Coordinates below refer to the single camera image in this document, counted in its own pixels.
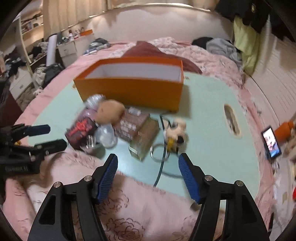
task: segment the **bed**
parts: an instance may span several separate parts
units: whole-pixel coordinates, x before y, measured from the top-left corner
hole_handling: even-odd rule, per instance
[[[170,37],[149,42],[164,53],[189,59],[201,69],[204,76],[222,81],[236,96],[248,123],[258,159],[260,183],[254,198],[268,228],[271,206],[274,203],[273,175],[270,163],[262,155],[262,122],[251,94],[243,86],[242,73],[228,58],[212,55],[189,43],[177,42]],[[75,76],[99,59],[122,56],[135,44],[113,44],[111,48],[100,50],[96,55],[81,56],[29,104],[17,123],[35,124],[38,116],[64,89],[69,86],[75,89],[72,84]],[[32,143],[24,139],[22,144]],[[41,165],[40,174],[7,180],[6,201],[3,205],[6,218],[17,234],[27,240],[34,217],[52,184],[56,181],[61,181],[64,185],[77,182],[84,176],[91,175],[94,169],[102,164],[102,160],[71,148],[48,156]],[[198,211],[190,208],[191,205],[192,201],[188,197],[155,188],[118,171],[108,198],[97,207],[97,212],[109,240],[140,241],[149,240],[150,237],[153,237],[153,240],[187,240],[198,215]],[[73,216],[77,240],[82,240],[78,216]],[[214,238],[222,232],[223,219],[224,213],[221,211]]]

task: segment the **red pillow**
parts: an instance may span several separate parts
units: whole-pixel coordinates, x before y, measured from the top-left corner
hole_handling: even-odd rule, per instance
[[[137,45],[130,48],[122,57],[163,57],[163,58],[177,58],[182,60],[183,62],[183,70],[194,72],[197,74],[202,74],[202,71],[199,67],[197,67],[194,63],[192,63],[189,59],[175,56],[172,54],[166,54],[161,52],[157,47],[154,45],[144,42],[138,41]]]

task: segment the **round brown object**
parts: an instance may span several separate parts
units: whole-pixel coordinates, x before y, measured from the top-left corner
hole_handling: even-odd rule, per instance
[[[111,123],[115,125],[121,119],[125,107],[116,100],[104,100],[99,104],[95,121],[99,125]]]

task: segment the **oval cutout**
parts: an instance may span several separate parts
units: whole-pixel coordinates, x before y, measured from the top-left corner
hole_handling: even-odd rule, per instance
[[[229,132],[237,137],[240,137],[241,130],[240,130],[237,120],[235,118],[235,114],[233,112],[233,109],[231,108],[230,105],[228,105],[228,104],[224,105],[224,113],[225,113],[225,117],[226,117],[226,125],[228,127]]]

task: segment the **orange box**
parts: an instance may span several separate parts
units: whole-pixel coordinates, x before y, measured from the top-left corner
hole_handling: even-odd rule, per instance
[[[103,94],[125,105],[178,111],[183,89],[179,59],[125,57],[99,60],[74,79],[85,101]]]
[[[93,33],[93,31],[92,31],[92,29],[90,29],[90,30],[86,30],[86,31],[80,33],[80,36],[86,36],[86,35],[90,35],[92,33]]]

